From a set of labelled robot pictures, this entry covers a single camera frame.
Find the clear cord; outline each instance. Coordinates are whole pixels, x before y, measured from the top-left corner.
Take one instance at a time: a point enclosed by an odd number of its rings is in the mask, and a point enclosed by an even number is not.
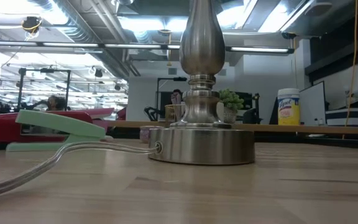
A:
[[[126,146],[123,144],[116,144],[111,142],[77,142],[72,144],[67,144],[61,147],[55,155],[47,159],[45,162],[27,170],[23,173],[13,177],[11,179],[0,182],[0,194],[13,190],[21,185],[29,182],[30,180],[38,177],[44,172],[50,170],[67,152],[79,151],[79,150],[108,150],[108,151],[121,151],[121,152],[131,152],[135,154],[153,154],[158,152],[158,147],[151,149],[144,149],[133,146]]]

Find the wooden table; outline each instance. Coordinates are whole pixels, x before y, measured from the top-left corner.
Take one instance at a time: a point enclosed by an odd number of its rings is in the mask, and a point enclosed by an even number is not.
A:
[[[255,164],[228,167],[73,152],[0,196],[0,223],[358,223],[358,149],[256,148]],[[52,154],[0,151],[0,180]]]
[[[141,126],[162,126],[165,122],[156,121],[110,121],[109,127],[139,128]],[[358,134],[358,127],[328,127],[328,126],[290,126],[271,124],[233,124],[232,128],[255,132],[280,133],[310,133],[310,134]]]

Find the green plant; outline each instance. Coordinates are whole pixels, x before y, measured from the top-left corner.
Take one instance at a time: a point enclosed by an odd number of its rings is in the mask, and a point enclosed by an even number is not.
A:
[[[242,105],[244,103],[243,99],[240,99],[239,95],[236,93],[227,90],[220,90],[219,91],[220,99],[223,105],[227,108],[233,109],[233,110],[239,110],[243,108]]]

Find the mint green clip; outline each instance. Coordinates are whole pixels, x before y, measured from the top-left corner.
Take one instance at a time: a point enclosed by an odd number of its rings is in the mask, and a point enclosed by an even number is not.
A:
[[[58,131],[69,133],[70,135],[64,142],[13,142],[7,145],[7,152],[19,151],[56,151],[62,146],[82,141],[98,142],[106,135],[104,128],[78,119],[60,116],[57,114],[20,110],[16,122],[51,128]]]

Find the whiteboard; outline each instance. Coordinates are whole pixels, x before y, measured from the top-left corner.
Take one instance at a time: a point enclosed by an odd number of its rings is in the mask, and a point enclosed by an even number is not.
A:
[[[314,119],[326,124],[324,81],[300,91],[301,122],[305,126],[317,126]]]

